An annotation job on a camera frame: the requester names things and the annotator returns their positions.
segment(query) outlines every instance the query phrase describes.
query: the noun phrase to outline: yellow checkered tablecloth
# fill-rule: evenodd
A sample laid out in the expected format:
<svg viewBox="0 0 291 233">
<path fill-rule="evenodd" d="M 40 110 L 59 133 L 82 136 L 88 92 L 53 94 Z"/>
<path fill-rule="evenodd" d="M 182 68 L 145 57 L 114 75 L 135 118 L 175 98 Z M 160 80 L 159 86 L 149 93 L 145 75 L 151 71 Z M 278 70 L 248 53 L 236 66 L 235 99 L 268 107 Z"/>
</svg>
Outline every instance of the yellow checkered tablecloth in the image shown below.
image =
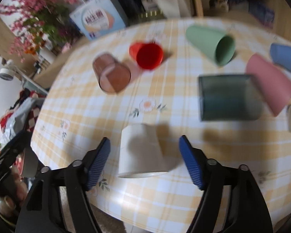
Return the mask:
<svg viewBox="0 0 291 233">
<path fill-rule="evenodd" d="M 219 68 L 191 46 L 185 31 L 194 23 L 233 35 L 235 58 Z M 120 61 L 129 59 L 131 43 L 152 39 L 171 56 L 120 94 L 102 92 L 93 60 L 104 52 Z M 274 118 L 265 105 L 257 121 L 200 122 L 197 86 L 200 74 L 243 74 L 255 52 L 269 59 L 273 42 L 291 45 L 262 29 L 209 18 L 155 21 L 102 37 L 73 52 L 60 71 L 40 112 L 31 146 L 45 165 L 55 169 L 83 158 L 108 137 L 111 153 L 99 183 L 88 192 L 90 203 L 152 232 L 182 233 L 202 196 L 179 152 L 178 139 L 185 134 L 194 147 L 222 165 L 247 164 L 275 224 L 291 212 L 291 133 L 287 132 L 286 111 Z M 291 79 L 291 74 L 284 72 Z M 170 172 L 143 179 L 117 178 L 121 131 L 132 123 L 156 125 Z M 226 204 L 224 196 L 222 208 Z M 216 229 L 223 219 L 224 209 L 220 209 Z"/>
</svg>

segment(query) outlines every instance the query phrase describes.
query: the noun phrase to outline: pink cup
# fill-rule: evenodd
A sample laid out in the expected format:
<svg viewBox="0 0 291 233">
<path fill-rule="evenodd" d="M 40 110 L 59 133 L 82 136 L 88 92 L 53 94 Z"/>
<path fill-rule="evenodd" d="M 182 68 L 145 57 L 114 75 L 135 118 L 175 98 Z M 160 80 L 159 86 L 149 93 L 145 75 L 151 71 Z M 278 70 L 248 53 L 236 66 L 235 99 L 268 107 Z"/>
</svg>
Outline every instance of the pink cup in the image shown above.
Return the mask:
<svg viewBox="0 0 291 233">
<path fill-rule="evenodd" d="M 249 59 L 246 73 L 255 76 L 274 117 L 279 115 L 291 98 L 291 81 L 279 68 L 257 53 Z"/>
</svg>

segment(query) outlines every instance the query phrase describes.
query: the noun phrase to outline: round table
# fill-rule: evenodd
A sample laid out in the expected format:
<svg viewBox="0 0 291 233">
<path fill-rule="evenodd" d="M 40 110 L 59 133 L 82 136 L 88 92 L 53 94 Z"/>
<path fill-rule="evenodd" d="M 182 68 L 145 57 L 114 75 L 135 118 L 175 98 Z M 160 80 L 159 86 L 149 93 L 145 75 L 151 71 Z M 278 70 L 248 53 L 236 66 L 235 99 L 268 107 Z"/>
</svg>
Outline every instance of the round table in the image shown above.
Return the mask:
<svg viewBox="0 0 291 233">
<path fill-rule="evenodd" d="M 230 63 L 217 67 L 185 39 L 186 29 L 194 23 L 226 30 L 235 38 L 236 55 Z M 92 68 L 94 59 L 109 52 L 119 61 L 130 60 L 131 43 L 153 39 L 169 54 L 162 65 L 143 72 L 117 95 L 104 93 Z M 178 139 L 185 134 L 193 147 L 222 165 L 247 164 L 275 224 L 291 212 L 291 133 L 286 111 L 274 118 L 265 105 L 257 121 L 200 122 L 197 85 L 200 74 L 243 74 L 255 52 L 269 59 L 273 42 L 291 45 L 259 28 L 209 18 L 154 21 L 99 38 L 74 51 L 60 71 L 36 123 L 32 149 L 42 163 L 55 169 L 82 159 L 108 137 L 111 153 L 99 182 L 88 192 L 90 203 L 151 232 L 182 233 L 202 196 L 179 152 Z M 132 123 L 156 125 L 170 169 L 167 174 L 117 178 L 121 131 Z M 223 219 L 221 209 L 216 229 Z"/>
</svg>

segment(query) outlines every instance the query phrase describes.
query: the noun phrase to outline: screw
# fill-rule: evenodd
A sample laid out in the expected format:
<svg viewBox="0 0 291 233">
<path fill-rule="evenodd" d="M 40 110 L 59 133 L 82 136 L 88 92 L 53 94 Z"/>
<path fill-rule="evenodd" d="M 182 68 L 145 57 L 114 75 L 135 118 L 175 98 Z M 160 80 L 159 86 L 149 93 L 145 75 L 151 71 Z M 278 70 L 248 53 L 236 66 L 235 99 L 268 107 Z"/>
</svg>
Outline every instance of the screw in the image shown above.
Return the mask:
<svg viewBox="0 0 291 233">
<path fill-rule="evenodd" d="M 207 163 L 208 165 L 215 166 L 217 164 L 217 161 L 213 158 L 210 158 L 207 160 Z"/>
<path fill-rule="evenodd" d="M 239 167 L 242 171 L 248 171 L 249 170 L 249 167 L 247 167 L 246 165 L 240 165 Z"/>
<path fill-rule="evenodd" d="M 82 160 L 75 160 L 72 162 L 73 166 L 80 166 L 82 164 Z"/>
<path fill-rule="evenodd" d="M 50 168 L 48 166 L 44 166 L 42 169 L 41 169 L 41 172 L 47 172 Z"/>
</svg>

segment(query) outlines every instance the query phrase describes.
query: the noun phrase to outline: blue cup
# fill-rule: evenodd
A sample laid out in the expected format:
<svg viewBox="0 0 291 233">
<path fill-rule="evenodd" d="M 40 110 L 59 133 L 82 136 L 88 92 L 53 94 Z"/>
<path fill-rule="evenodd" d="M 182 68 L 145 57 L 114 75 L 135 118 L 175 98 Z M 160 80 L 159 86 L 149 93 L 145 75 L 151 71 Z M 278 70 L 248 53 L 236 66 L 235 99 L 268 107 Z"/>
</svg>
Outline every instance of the blue cup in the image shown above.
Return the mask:
<svg viewBox="0 0 291 233">
<path fill-rule="evenodd" d="M 274 63 L 291 72 L 291 46 L 272 43 L 270 54 Z"/>
</svg>

